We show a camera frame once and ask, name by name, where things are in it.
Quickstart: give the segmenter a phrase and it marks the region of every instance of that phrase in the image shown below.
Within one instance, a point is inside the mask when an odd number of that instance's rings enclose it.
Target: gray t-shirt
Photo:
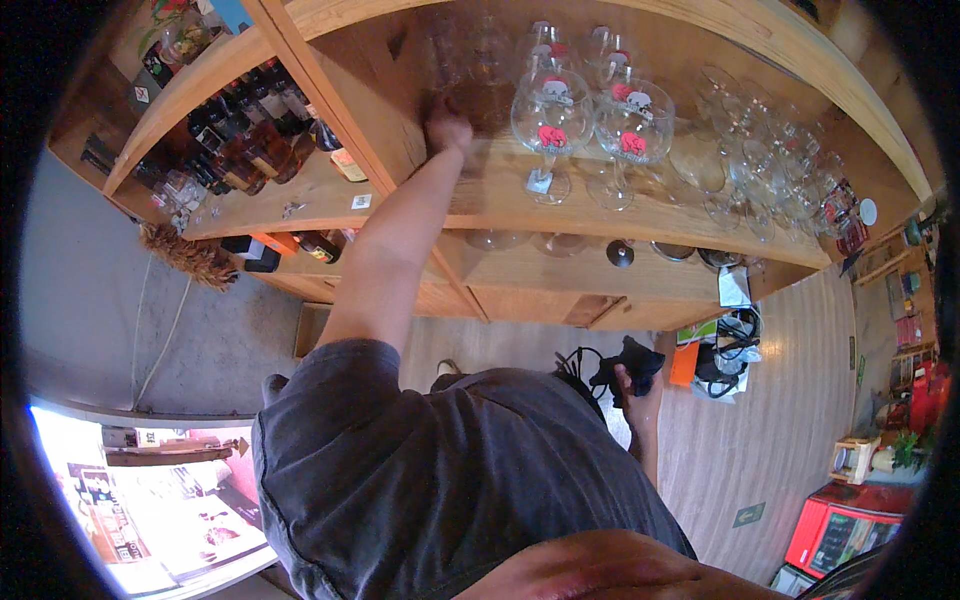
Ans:
[[[696,558],[570,386],[493,369],[398,388],[372,340],[313,350],[253,425],[264,529],[306,598],[449,598],[523,548],[630,529]]]

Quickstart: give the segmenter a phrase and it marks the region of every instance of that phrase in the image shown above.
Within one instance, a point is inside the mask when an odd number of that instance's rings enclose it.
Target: glass stem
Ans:
[[[543,155],[543,166],[537,170],[537,181],[543,181],[553,171],[553,165],[557,162],[557,155]]]
[[[627,166],[626,160],[613,159],[613,185],[617,191],[627,191]]]

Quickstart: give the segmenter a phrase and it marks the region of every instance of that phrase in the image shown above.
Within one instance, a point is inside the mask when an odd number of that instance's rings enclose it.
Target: white cord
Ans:
[[[136,394],[136,341],[140,338],[140,313],[143,311],[143,295],[147,291],[147,276],[150,274],[150,264],[154,261],[154,253],[147,254],[147,270],[143,272],[143,285],[140,286],[140,302],[136,305],[136,324],[133,326],[133,359],[130,361],[130,396]]]
[[[156,367],[159,366],[160,361],[163,360],[163,355],[166,354],[167,348],[170,346],[170,340],[174,337],[174,330],[177,329],[177,323],[180,322],[180,313],[183,311],[183,303],[186,302],[186,293],[190,291],[191,283],[193,283],[193,276],[190,276],[190,278],[186,280],[186,287],[183,288],[183,298],[180,299],[180,306],[177,307],[177,315],[174,317],[174,324],[170,326],[170,334],[167,335],[167,341],[163,343],[163,349],[160,351],[160,355],[156,358],[154,366],[147,374],[147,379],[143,382],[143,387],[140,388],[140,394],[136,397],[136,401],[133,403],[133,407],[130,409],[132,411],[136,410],[136,406],[140,403],[140,398],[143,397],[143,393],[147,391],[147,386],[150,384],[150,380],[154,377]]]

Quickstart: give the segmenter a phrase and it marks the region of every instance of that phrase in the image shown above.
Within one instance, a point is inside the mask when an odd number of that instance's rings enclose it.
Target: shoe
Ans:
[[[460,367],[457,367],[457,363],[453,362],[452,358],[445,358],[444,360],[437,363],[437,376],[441,375],[462,375],[464,372],[460,371]]]

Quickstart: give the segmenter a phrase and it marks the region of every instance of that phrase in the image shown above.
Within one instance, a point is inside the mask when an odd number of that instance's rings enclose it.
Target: wall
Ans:
[[[186,275],[137,242],[136,225],[44,153],[20,256],[20,324],[31,393],[47,400],[132,407],[159,356]],[[132,382],[133,334],[144,301]],[[180,323],[139,408],[228,415],[262,405],[259,382],[290,374],[300,302],[242,276],[220,294],[192,285]]]

